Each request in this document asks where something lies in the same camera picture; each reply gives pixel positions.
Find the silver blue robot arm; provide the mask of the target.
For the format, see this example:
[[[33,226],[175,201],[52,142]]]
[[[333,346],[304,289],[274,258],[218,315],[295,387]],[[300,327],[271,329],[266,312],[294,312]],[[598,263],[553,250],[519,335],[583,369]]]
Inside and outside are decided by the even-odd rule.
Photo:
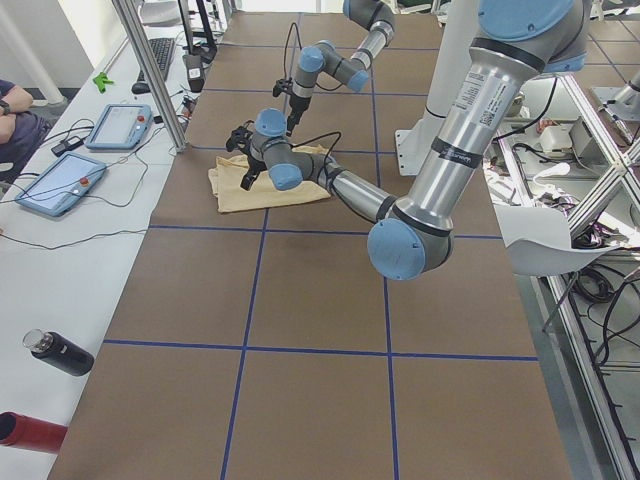
[[[347,1],[344,15],[366,30],[350,57],[326,41],[300,52],[294,75],[276,94],[290,98],[289,114],[261,111],[238,128],[229,150],[249,163],[241,185],[250,189],[261,173],[288,191],[312,181],[372,223],[367,249],[384,277],[411,280],[442,265],[453,249],[452,212],[521,86],[541,75],[583,67],[591,5],[587,1],[483,1],[470,42],[470,66],[438,132],[424,144],[420,170],[401,197],[342,168],[331,156],[298,152],[289,138],[308,109],[317,78],[327,74],[360,90],[375,57],[394,37],[395,20],[381,1]]]
[[[370,78],[375,57],[392,41],[395,17],[383,1],[353,0],[343,2],[343,14],[367,31],[360,46],[346,58],[328,40],[320,40],[301,49],[297,66],[289,79],[281,79],[274,86],[273,95],[289,95],[290,113],[286,135],[290,136],[307,111],[318,76],[325,73],[341,85],[360,92]]]

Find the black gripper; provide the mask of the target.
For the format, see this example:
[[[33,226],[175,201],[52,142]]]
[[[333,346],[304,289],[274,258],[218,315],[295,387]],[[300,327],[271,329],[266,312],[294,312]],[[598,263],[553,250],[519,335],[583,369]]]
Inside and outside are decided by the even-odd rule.
[[[310,106],[310,98],[291,94],[289,98],[289,106],[290,113],[287,118],[287,136],[291,136],[295,129],[299,126],[302,115]]]
[[[241,188],[244,190],[250,190],[253,183],[259,178],[260,173],[267,170],[265,162],[259,159],[251,150],[248,150],[247,160],[249,169],[241,180]]]

